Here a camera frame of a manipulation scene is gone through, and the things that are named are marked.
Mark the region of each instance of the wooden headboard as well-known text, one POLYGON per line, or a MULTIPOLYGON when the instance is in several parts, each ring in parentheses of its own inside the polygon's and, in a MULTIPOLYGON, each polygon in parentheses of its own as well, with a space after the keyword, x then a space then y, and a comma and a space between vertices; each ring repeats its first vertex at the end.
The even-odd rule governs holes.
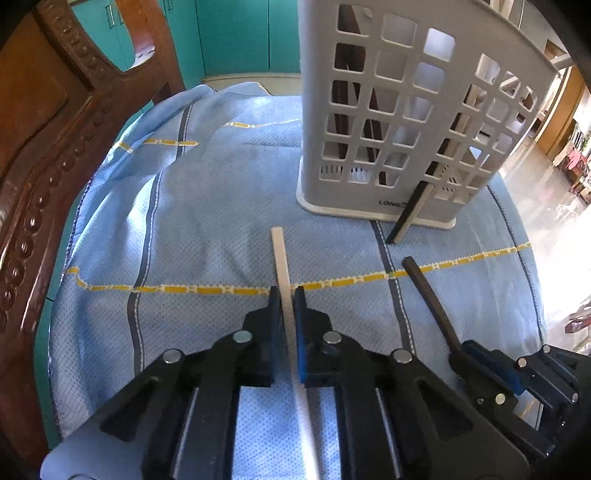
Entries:
POLYGON ((135 50, 126 72, 67 0, 41 0, 0 50, 0 434, 35 469, 48 450, 33 345, 68 211, 127 119, 184 90, 157 0, 116 3, 135 50))

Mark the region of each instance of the cabinet door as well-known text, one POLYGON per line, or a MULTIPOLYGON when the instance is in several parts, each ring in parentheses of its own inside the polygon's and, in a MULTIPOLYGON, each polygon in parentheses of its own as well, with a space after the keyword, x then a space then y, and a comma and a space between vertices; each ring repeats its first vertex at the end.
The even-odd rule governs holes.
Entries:
POLYGON ((195 0, 164 0, 164 12, 185 87, 193 88, 205 75, 195 0))
POLYGON ((269 71, 268 0, 196 1, 206 75, 269 71))
POLYGON ((300 71, 297 0, 269 0, 269 66, 272 72, 300 71))
POLYGON ((74 5, 72 10, 102 53, 117 68, 126 70, 127 66, 116 30, 117 12, 113 10, 111 0, 87 0, 74 5))
POLYGON ((115 17, 115 31, 117 32, 117 38, 119 38, 119 45, 121 45, 121 51, 123 52, 123 58, 125 59, 125 69, 130 69, 135 63, 134 45, 131 43, 131 36, 125 26, 123 17, 119 13, 119 9, 115 4, 115 0, 111 0, 113 8, 113 16, 115 17))

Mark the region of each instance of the bed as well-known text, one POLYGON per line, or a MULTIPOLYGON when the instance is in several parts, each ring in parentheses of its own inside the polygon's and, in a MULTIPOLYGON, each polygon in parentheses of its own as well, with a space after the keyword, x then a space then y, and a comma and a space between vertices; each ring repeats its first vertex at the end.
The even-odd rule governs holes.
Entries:
MULTIPOLYGON (((32 351, 61 231, 82 188, 51 318, 48 369, 62 435, 165 349, 208 348, 264 305, 275 283, 275 225, 286 232, 293 286, 366 348, 402 346, 457 386, 444 340, 400 267, 411 254, 461 340, 514 358, 539 349, 535 261, 502 179, 452 231, 413 228, 396 248, 384 241, 391 225, 306 213, 295 201, 299 98, 274 98, 256 83, 184 92, 155 0, 118 5, 136 51, 127 72, 96 49, 66 0, 40 2, 0 53, 11 72, 0 105, 15 119, 0 133, 2 455, 37 469, 48 451, 32 351), (155 106, 115 142, 151 99, 155 106)), ((235 478, 303 478, 290 405, 285 376, 271 393, 242 396, 235 478)), ((330 405, 326 390, 313 400, 323 476, 336 479, 330 405)), ((526 398, 524 415, 539 417, 526 398)))

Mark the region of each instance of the tiled floor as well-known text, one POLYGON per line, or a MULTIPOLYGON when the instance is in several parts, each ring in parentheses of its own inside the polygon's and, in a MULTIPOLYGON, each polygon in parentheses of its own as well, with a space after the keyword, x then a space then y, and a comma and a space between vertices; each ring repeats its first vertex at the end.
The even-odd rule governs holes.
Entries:
POLYGON ((549 342, 574 348, 587 336, 564 333, 564 319, 591 294, 591 209, 569 193, 562 172, 531 140, 512 155, 501 175, 521 215, 540 275, 549 342))

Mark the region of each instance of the red object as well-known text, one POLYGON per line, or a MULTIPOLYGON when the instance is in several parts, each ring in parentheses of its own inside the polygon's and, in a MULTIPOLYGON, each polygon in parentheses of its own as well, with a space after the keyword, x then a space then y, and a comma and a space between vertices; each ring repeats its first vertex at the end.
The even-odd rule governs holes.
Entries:
POLYGON ((564 326, 565 333, 577 333, 591 325, 591 316, 583 320, 571 320, 564 326))
POLYGON ((572 170, 573 168, 575 168, 577 166, 577 164, 583 158, 581 152, 579 150, 577 150, 576 148, 573 148, 567 156, 568 156, 570 162, 566 168, 568 168, 569 170, 572 170))

